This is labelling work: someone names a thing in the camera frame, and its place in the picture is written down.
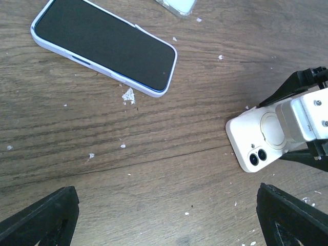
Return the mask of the phone in clear case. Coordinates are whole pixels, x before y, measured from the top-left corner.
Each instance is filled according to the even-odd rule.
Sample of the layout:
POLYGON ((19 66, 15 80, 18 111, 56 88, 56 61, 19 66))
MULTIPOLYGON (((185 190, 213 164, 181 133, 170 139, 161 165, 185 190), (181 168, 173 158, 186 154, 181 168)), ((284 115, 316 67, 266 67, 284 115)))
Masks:
POLYGON ((155 0, 162 7, 180 18, 186 18, 191 13, 197 0, 155 0))

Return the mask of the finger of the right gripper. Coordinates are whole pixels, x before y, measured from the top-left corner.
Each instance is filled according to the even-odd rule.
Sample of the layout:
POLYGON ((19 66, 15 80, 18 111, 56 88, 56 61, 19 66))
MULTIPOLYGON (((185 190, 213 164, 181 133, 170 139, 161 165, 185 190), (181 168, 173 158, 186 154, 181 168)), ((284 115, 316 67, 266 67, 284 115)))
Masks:
POLYGON ((313 140, 306 145, 307 149, 287 152, 279 159, 299 162, 327 172, 327 140, 313 140))
POLYGON ((308 91, 310 88, 318 86, 319 89, 327 88, 327 68, 308 68, 296 71, 267 99, 258 106, 266 107, 289 97, 308 91))

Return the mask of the beige phone case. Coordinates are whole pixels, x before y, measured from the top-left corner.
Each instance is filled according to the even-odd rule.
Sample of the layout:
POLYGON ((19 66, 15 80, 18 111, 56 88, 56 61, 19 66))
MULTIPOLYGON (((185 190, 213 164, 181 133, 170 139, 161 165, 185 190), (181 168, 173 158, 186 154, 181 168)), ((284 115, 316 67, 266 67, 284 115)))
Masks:
POLYGON ((276 106, 253 107, 226 123, 227 136, 245 172, 258 172, 303 144, 287 140, 275 112, 276 106))

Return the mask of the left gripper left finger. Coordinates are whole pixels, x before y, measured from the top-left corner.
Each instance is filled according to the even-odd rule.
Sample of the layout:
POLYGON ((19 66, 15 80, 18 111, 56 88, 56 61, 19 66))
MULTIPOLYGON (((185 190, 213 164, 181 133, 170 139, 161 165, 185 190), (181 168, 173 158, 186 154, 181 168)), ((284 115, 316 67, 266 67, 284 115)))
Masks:
POLYGON ((1 221, 1 245, 70 245, 78 216, 75 187, 62 187, 1 221))

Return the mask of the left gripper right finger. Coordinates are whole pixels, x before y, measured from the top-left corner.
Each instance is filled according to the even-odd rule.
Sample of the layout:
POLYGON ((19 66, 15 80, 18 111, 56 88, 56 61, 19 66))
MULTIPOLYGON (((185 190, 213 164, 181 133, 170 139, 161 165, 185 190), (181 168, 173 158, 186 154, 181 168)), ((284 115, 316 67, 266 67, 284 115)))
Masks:
POLYGON ((327 245, 327 214, 271 184, 257 193, 266 245, 327 245))

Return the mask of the phone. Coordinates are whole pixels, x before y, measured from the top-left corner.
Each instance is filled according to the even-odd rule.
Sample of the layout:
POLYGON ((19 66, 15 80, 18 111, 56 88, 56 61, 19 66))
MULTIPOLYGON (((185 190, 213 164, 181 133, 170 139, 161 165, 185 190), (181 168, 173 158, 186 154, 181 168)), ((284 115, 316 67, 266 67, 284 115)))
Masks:
POLYGON ((180 18, 186 18, 191 13, 197 0, 155 0, 162 7, 180 18))
POLYGON ((170 86, 176 49, 90 1, 49 1, 30 30, 39 46, 146 95, 170 86))

